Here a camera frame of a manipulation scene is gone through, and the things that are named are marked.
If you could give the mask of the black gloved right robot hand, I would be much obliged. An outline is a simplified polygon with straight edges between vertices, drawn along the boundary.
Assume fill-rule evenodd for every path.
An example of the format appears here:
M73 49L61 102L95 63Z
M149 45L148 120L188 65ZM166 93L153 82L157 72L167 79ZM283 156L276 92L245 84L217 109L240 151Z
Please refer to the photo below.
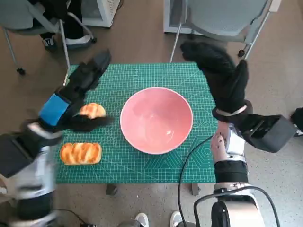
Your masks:
M185 41L180 49L187 61L195 62L204 74L217 109L229 114L245 105L245 89L249 79L248 64L234 64L221 47Z

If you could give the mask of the black left hand blue tape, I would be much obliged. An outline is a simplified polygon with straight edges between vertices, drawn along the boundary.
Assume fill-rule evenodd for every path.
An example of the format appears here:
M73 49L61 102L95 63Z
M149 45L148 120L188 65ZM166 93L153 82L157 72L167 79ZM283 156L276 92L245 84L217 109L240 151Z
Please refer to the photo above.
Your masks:
M87 63L80 63L70 75L69 82L58 87L40 110L38 122L42 127L49 131L90 132L111 124L114 119L110 116L90 119L80 114L87 92L98 86L110 62L111 54L106 49Z

